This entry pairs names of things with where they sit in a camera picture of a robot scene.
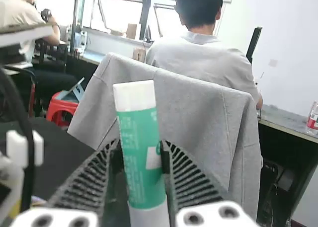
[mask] white plastic part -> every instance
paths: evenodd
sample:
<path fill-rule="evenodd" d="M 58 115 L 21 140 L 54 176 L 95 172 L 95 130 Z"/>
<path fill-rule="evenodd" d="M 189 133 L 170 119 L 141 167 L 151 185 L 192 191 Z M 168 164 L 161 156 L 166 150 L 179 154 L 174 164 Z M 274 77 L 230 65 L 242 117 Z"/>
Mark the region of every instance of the white plastic part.
<path fill-rule="evenodd" d="M 98 227 L 94 212 L 34 208 L 20 214 L 10 227 Z"/>
<path fill-rule="evenodd" d="M 23 186 L 24 172 L 22 168 L 14 164 L 7 157 L 0 153 L 0 191 L 5 195 L 4 200 L 0 203 L 0 226 L 8 216 L 14 205 L 20 200 Z"/>
<path fill-rule="evenodd" d="M 236 203 L 230 201 L 182 209 L 176 227 L 258 227 Z"/>
<path fill-rule="evenodd" d="M 36 166 L 41 166 L 44 159 L 44 140 L 33 130 L 34 150 Z M 16 130 L 6 133 L 6 154 L 10 159 L 22 168 L 29 165 L 28 161 L 28 141 L 25 136 L 20 135 Z"/>
<path fill-rule="evenodd" d="M 156 106 L 153 80 L 114 84 L 113 89 L 118 112 L 139 111 Z"/>
<path fill-rule="evenodd" d="M 129 205 L 131 227 L 170 227 L 167 198 L 152 209 L 135 209 Z"/>

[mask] red bottle label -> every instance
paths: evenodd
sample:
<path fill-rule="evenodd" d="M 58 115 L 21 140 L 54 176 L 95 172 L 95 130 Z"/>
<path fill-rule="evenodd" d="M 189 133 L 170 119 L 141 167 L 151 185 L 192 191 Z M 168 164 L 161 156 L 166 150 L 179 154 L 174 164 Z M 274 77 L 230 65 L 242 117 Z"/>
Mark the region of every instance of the red bottle label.
<path fill-rule="evenodd" d="M 312 113 L 307 122 L 307 127 L 318 130 L 318 115 Z"/>

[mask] white shirt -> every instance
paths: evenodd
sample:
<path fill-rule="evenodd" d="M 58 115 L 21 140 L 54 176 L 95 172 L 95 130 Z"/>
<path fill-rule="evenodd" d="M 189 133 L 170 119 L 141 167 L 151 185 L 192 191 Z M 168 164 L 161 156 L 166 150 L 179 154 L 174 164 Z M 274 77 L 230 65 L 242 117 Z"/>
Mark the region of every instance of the white shirt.
<path fill-rule="evenodd" d="M 0 27 L 8 25 L 44 23 L 40 13 L 34 6 L 23 0 L 0 0 Z M 35 40 L 23 42 L 20 53 L 25 53 L 27 61 L 31 61 Z"/>
<path fill-rule="evenodd" d="M 242 52 L 228 48 L 214 36 L 187 32 L 181 37 L 161 38 L 150 47 L 146 63 L 245 91 L 258 103 L 259 92 L 250 62 Z"/>

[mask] windowsill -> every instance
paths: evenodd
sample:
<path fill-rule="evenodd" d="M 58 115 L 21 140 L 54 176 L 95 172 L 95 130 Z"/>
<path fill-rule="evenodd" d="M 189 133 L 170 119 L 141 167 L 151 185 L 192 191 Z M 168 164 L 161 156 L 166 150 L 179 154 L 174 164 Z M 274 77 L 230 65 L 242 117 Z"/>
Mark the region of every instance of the windowsill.
<path fill-rule="evenodd" d="M 104 36 L 104 37 L 109 37 L 109 38 L 114 39 L 114 40 L 119 40 L 119 41 L 128 42 L 128 43 L 132 43 L 132 44 L 136 44 L 136 45 L 140 45 L 140 46 L 145 46 L 147 48 L 149 48 L 151 46 L 151 44 L 143 42 L 141 40 L 134 40 L 134 39 L 126 38 L 126 37 L 119 37 L 119 36 L 115 36 L 115 35 L 109 34 L 107 32 L 102 32 L 102 31 L 92 29 L 89 27 L 83 27 L 83 31 L 91 32 L 93 34 Z"/>

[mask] gray jacket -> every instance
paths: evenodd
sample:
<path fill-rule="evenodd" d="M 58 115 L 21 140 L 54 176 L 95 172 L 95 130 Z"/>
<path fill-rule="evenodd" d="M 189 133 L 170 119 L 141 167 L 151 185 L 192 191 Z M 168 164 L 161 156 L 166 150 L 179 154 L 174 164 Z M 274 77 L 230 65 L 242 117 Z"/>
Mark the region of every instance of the gray jacket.
<path fill-rule="evenodd" d="M 69 134 L 97 150 L 119 137 L 115 83 L 153 79 L 162 140 L 185 148 L 256 219 L 261 154 L 250 94 L 108 54 L 90 80 Z"/>

